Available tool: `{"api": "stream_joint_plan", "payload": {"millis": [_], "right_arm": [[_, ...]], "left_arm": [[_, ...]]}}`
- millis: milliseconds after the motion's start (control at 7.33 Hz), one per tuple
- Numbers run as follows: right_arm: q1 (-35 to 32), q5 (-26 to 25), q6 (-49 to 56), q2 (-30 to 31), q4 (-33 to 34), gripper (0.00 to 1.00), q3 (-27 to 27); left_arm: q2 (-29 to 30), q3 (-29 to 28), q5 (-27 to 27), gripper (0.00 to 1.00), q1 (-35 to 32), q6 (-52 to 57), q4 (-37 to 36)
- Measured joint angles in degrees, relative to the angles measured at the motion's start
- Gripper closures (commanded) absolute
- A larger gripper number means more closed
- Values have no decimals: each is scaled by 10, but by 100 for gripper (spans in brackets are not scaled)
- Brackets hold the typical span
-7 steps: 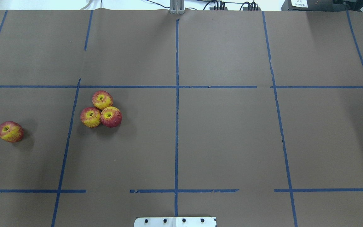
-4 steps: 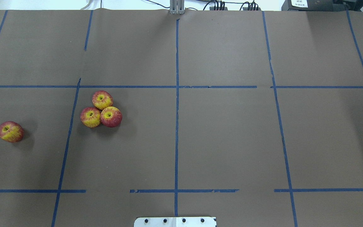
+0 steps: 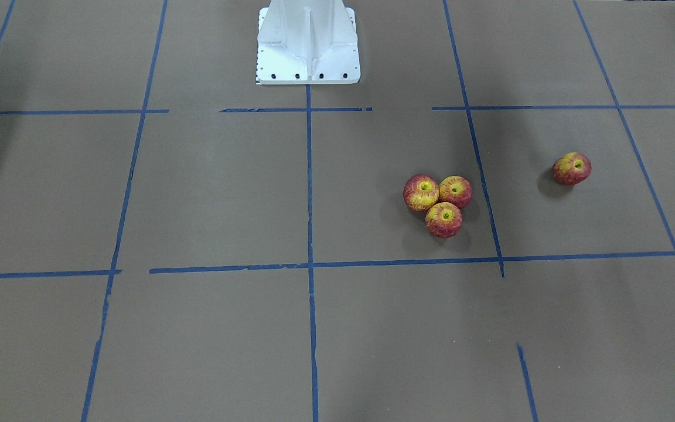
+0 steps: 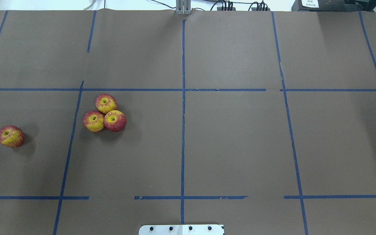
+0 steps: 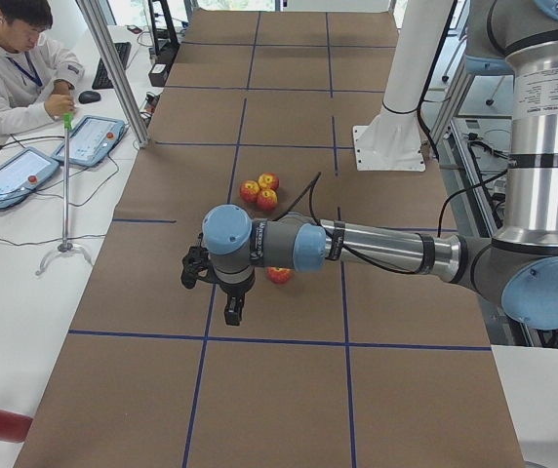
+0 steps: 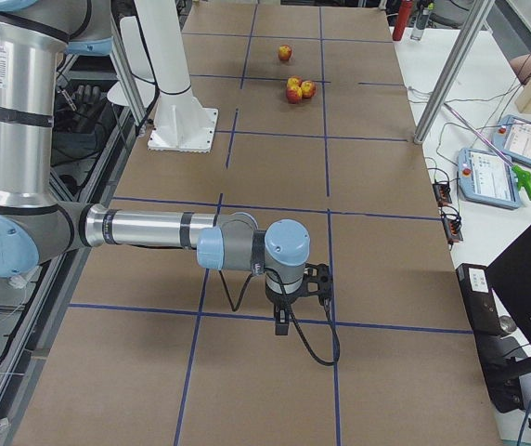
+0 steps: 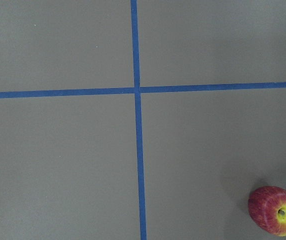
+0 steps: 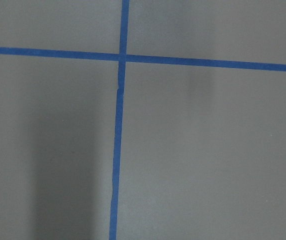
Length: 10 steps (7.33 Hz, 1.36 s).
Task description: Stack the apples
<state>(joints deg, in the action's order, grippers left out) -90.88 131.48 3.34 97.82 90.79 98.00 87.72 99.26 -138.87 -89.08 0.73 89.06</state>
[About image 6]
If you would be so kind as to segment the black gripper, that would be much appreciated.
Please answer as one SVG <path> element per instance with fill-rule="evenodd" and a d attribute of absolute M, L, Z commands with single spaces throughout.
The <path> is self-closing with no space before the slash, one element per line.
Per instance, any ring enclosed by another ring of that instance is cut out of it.
<path fill-rule="evenodd" d="M 265 293 L 267 299 L 273 304 L 275 317 L 275 334 L 284 335 L 290 329 L 290 314 L 292 304 L 300 297 L 307 296 L 305 282 L 296 282 L 292 285 L 279 285 L 271 278 L 265 279 Z"/>

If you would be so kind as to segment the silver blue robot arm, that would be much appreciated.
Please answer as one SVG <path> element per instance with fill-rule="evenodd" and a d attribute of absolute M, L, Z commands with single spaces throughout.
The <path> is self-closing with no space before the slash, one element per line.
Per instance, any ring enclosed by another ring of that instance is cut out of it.
<path fill-rule="evenodd" d="M 60 202 L 49 190 L 57 56 L 69 44 L 112 48 L 107 1 L 0 1 L 0 277 L 86 247 L 192 249 L 205 269 L 265 276 L 276 332 L 296 324 L 308 293 L 307 229 L 282 219 L 260 230 L 245 213 L 115 210 Z"/>

